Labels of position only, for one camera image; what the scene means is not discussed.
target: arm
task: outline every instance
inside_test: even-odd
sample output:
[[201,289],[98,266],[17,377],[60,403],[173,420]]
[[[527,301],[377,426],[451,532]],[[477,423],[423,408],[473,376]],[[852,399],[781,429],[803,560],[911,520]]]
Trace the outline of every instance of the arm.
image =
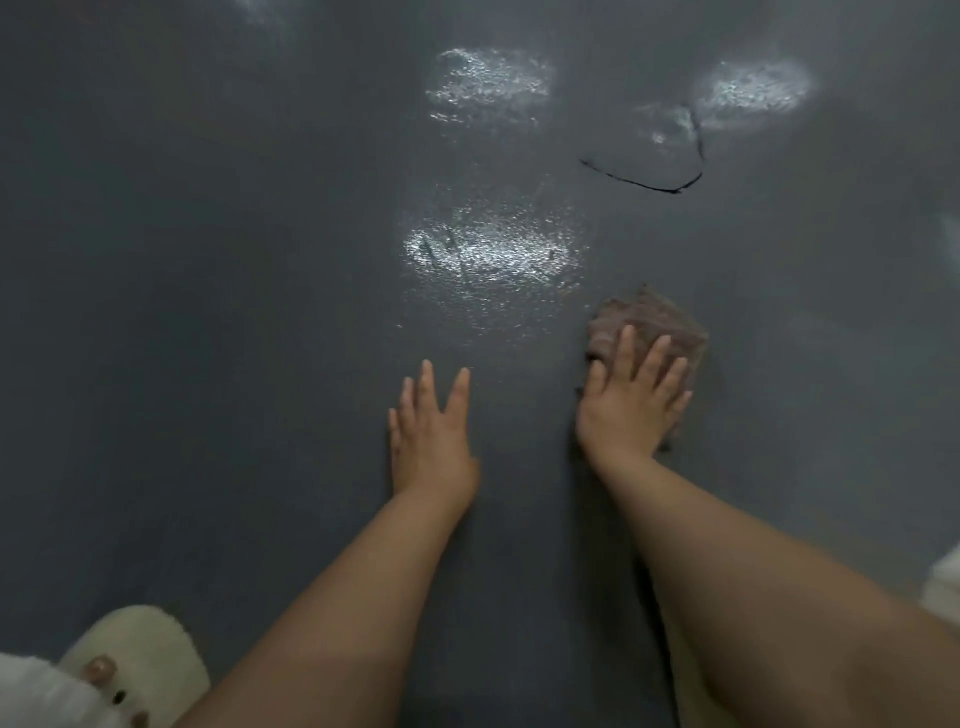
[[377,728],[396,720],[420,613],[472,502],[469,372],[442,413],[424,362],[391,410],[394,497],[179,728]]
[[591,368],[580,440],[728,707],[751,726],[957,725],[960,646],[938,620],[653,460],[686,363],[657,384],[664,337],[633,377],[633,336],[610,377]]

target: white slipper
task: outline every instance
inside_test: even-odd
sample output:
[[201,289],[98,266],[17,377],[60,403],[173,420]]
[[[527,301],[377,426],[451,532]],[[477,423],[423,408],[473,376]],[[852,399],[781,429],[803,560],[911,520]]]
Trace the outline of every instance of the white slipper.
[[60,660],[60,669],[83,679],[84,668],[106,656],[116,674],[98,689],[129,718],[141,711],[150,728],[171,728],[210,690],[210,677],[193,640],[157,607],[118,609],[98,621]]

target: wet spot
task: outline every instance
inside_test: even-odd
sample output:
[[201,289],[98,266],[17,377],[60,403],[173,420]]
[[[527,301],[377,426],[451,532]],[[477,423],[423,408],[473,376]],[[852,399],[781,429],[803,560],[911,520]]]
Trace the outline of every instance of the wet spot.
[[506,341],[552,318],[579,287],[583,227],[550,181],[532,193],[438,184],[426,197],[405,225],[408,303]]
[[694,108],[705,130],[749,130],[798,110],[815,90],[799,61],[721,61],[696,84]]
[[436,59],[426,91],[430,117],[444,124],[536,123],[555,79],[552,64],[526,51],[453,48]]

